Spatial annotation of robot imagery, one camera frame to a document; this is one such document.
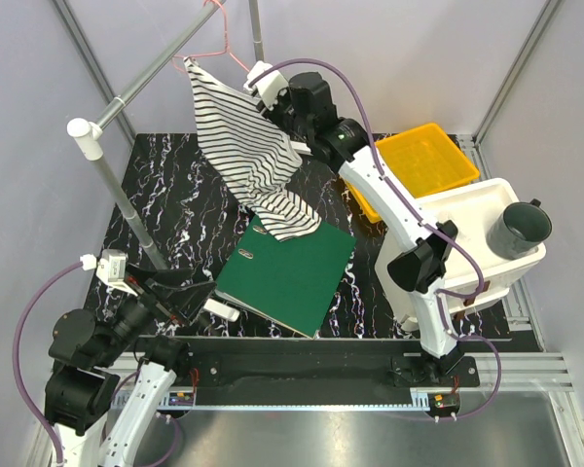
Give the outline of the striped black white tank top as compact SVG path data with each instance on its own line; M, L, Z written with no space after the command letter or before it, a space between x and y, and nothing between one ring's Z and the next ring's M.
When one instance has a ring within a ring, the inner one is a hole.
M230 192L276 240L314 233L322 222L287 189L302 158L289 137L257 111L257 99L185 60L195 107L198 144Z

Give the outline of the pink wire hanger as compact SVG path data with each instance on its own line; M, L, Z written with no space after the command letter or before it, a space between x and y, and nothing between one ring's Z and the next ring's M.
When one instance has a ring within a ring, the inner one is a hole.
M185 72L186 69L184 63L187 60L196 62L199 58L224 56L232 60L245 74L247 74L250 71L250 67L233 52L228 13L223 2L217 0L205 0L202 2L202 6L213 8L213 15L210 18L215 22L214 39L206 39L204 46L190 46L188 54L175 54L170 59L171 65L176 70Z

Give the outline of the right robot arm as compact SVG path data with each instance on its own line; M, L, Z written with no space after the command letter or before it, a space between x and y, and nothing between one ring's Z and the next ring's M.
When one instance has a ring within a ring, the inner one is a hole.
M444 385L454 378L463 353L447 321L439 291L458 229L425 215L379 155L365 121L339 116L329 84L317 72L286 79L278 71L256 82L260 111L310 154L356 188L388 227L399 252L387 264L388 280L409 295L420 329L421 358L396 374Z

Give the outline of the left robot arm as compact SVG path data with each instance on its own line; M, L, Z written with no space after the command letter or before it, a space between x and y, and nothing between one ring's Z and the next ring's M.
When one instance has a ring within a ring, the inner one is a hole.
M45 388L44 417L57 428L57 464L131 466L140 443L171 385L195 378L190 346L173 337L149 340L134 387L113 427L106 426L120 378L109 369L157 321L187 325L212 295L212 281L191 284L185 269L145 270L134 265L97 264L96 277L125 293L106 320L88 309L60 317L49 355L53 374Z

